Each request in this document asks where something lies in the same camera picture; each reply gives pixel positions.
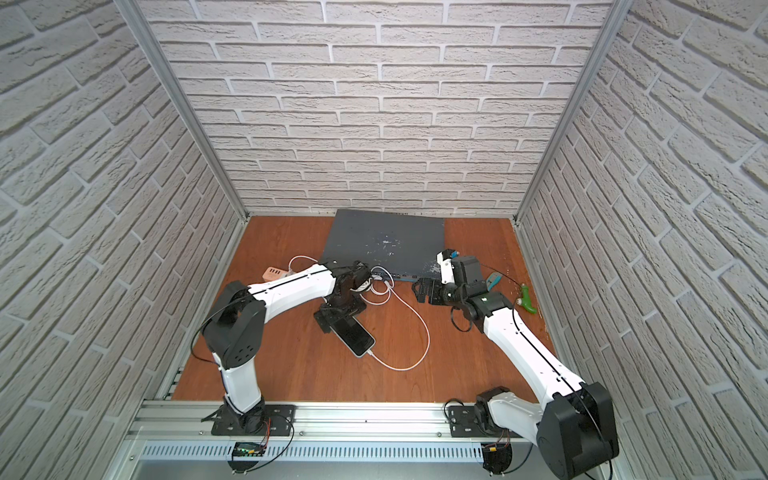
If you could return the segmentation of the smartphone with green case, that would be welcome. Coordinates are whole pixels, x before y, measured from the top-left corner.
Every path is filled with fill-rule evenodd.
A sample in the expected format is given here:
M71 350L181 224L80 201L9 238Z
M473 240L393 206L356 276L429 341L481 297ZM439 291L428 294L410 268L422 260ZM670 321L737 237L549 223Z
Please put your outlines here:
M338 320L331 329L357 358L364 357L375 345L374 337L353 316Z

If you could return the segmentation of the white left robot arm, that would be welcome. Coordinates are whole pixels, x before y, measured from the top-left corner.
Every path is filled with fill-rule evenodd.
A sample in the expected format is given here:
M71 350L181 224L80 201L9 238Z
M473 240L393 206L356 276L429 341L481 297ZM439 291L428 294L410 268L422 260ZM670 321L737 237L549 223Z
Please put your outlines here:
M311 300L323 299L315 321L334 333L358 358L375 345L356 316L366 309L362 293L370 287L368 266L315 264L298 273L260 284L228 284L201 332L213 354L225 389L225 404L238 416L262 407L253 358L260 349L265 325L273 318Z

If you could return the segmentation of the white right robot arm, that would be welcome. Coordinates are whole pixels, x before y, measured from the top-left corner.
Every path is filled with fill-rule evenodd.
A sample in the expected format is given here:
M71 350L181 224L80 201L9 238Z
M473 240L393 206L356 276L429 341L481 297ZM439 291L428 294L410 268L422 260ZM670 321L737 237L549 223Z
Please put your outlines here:
M488 435L515 433L535 445L559 479L586 474L619 454L613 401L600 383L587 384L531 332L513 301L493 291L473 256L446 249L436 256L439 279L421 278L420 303L444 305L495 343L536 396L529 402L504 387L479 394L474 413Z

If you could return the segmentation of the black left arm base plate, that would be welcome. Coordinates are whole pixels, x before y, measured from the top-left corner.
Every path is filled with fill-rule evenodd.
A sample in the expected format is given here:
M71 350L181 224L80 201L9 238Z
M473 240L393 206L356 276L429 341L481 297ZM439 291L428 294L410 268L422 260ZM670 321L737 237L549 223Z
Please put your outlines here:
M270 433L271 436L288 437L295 413L293 404L266 404L238 414L224 403L202 422L213 422L211 434L214 436L265 436Z

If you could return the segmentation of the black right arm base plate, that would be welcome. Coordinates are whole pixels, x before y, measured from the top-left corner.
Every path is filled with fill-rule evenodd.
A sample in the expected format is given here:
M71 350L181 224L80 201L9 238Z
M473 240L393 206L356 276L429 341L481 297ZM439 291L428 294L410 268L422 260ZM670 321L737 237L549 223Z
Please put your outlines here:
M503 386L487 390L479 394L473 404L465 404L456 398L447 400L443 404L442 410L449 425L451 437L496 438L501 436L504 429L499 427L491 418L490 400L502 393L510 393L510 390Z

